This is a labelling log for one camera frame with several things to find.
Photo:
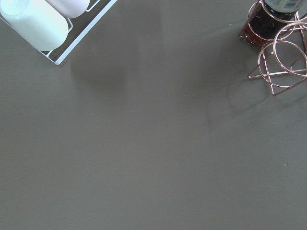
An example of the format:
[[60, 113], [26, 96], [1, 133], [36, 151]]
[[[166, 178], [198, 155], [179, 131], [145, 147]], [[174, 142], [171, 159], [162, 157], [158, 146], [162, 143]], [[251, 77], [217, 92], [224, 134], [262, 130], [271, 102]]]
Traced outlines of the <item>white cup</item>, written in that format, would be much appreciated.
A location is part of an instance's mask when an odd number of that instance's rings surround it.
[[45, 0], [2, 0], [0, 13], [37, 50], [54, 50], [68, 36], [66, 19]]

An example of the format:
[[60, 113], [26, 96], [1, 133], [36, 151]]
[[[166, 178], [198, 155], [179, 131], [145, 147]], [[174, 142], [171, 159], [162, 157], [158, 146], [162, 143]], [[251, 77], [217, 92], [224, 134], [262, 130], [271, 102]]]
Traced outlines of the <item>tea bottle in rack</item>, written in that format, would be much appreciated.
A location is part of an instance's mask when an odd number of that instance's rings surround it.
[[259, 0], [248, 13], [242, 29], [245, 41], [253, 46], [265, 46], [279, 30], [292, 21], [305, 0]]

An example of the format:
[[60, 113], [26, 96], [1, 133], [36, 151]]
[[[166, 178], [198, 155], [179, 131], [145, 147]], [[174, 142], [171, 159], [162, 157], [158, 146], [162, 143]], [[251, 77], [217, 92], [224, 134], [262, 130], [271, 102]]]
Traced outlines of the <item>pink cup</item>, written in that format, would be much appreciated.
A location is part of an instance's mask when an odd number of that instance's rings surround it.
[[79, 17], [90, 4], [90, 0], [46, 0], [46, 2], [66, 18]]

